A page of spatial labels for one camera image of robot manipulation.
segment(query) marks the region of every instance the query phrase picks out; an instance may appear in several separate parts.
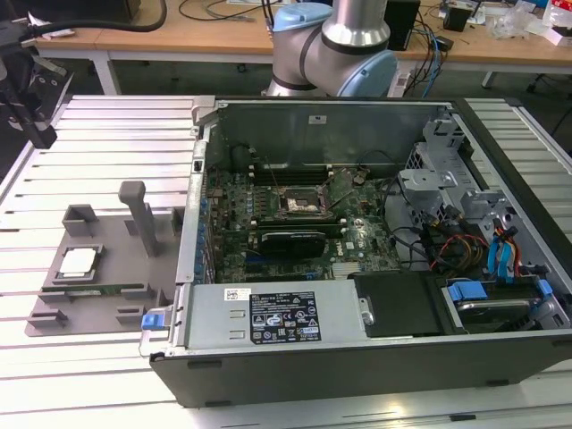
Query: barcode sticker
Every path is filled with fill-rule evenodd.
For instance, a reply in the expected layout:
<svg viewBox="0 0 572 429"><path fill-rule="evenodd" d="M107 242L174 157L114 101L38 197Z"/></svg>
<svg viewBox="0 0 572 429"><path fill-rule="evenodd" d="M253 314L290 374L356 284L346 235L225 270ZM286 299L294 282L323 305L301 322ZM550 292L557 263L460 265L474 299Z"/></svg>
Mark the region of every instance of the barcode sticker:
<svg viewBox="0 0 572 429"><path fill-rule="evenodd" d="M225 301L248 301L250 299L250 289L225 289Z"/></svg>

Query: sticker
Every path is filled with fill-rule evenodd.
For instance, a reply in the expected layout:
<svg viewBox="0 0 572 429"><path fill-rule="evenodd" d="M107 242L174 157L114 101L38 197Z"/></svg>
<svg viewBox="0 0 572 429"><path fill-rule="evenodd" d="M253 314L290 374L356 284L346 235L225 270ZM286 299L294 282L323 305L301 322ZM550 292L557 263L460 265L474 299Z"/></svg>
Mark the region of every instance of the sticker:
<svg viewBox="0 0 572 429"><path fill-rule="evenodd" d="M225 289L225 301L248 301L251 289Z"/></svg>
<svg viewBox="0 0 572 429"><path fill-rule="evenodd" d="M250 340L255 344L321 339L314 292L250 295Z"/></svg>
<svg viewBox="0 0 572 429"><path fill-rule="evenodd" d="M308 125L325 125L328 123L328 117L325 115L310 115L307 123Z"/></svg>

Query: blue cable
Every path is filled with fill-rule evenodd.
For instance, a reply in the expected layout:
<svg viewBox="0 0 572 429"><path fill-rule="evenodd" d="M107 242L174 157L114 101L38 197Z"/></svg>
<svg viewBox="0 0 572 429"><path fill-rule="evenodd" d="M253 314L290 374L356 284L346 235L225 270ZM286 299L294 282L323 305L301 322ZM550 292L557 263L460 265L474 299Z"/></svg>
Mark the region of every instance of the blue cable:
<svg viewBox="0 0 572 429"><path fill-rule="evenodd" d="M425 98L427 94L429 94L429 91L431 90L433 84L437 80L437 71L439 70L439 67L437 66L440 55L439 45L437 44L437 39L435 38L435 35L433 33L431 33L431 38L433 39L433 46L435 49L435 61L433 61L433 72L431 73L431 79L429 79L429 82L427 83L427 86L425 87L425 91L423 91L423 95L421 96L421 98Z"/></svg>
<svg viewBox="0 0 572 429"><path fill-rule="evenodd" d="M423 95L421 96L421 98L425 98L427 96L427 94L429 94L429 91L431 90L431 88L433 87L433 84L435 83L436 79L437 79L437 71L439 70L439 66L437 65L439 62L439 54L440 54L440 50L439 50L439 45L437 44L437 39L435 38L435 35L432 32L427 32L427 31L422 31L420 29L414 29L414 31L416 33L419 34L425 34L431 37L431 40L433 41L433 49L435 51L435 61L432 62L431 64L431 77L429 78L429 82L427 82L427 86L425 87L425 90L423 91Z"/></svg>

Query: black box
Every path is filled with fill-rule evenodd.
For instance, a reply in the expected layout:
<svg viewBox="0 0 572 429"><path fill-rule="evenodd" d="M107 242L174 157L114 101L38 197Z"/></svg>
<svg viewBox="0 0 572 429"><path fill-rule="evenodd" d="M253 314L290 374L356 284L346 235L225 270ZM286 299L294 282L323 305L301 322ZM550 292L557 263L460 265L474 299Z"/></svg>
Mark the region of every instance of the black box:
<svg viewBox="0 0 572 429"><path fill-rule="evenodd" d="M141 0L8 0L19 18L28 11L43 21L101 20L130 23Z"/></svg>
<svg viewBox="0 0 572 429"><path fill-rule="evenodd" d="M449 6L443 20L443 28L450 31L463 31L471 14L473 14L472 9Z"/></svg>
<svg viewBox="0 0 572 429"><path fill-rule="evenodd" d="M411 30L419 10L420 0L389 0L383 19L390 28L390 43L392 51L405 51L408 48Z"/></svg>

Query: aluminum extrusion table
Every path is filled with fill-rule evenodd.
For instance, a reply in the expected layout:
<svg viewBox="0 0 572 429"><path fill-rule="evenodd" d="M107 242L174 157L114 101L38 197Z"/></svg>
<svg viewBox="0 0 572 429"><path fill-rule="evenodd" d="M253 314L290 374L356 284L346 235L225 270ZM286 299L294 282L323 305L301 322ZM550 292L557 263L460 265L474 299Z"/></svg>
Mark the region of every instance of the aluminum extrusion table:
<svg viewBox="0 0 572 429"><path fill-rule="evenodd" d="M572 234L570 164L558 146L520 107L469 103ZM490 429L572 422L572 361L499 388L184 409L139 356L137 332L27 337L24 318L63 235L68 204L89 203L99 215L125 211L119 184L141 179L154 211L184 205L192 104L193 97L75 97L58 115L52 149L27 146L0 187L0 427ZM156 340L164 338L160 332ZM476 420L450 417L459 414Z"/></svg>

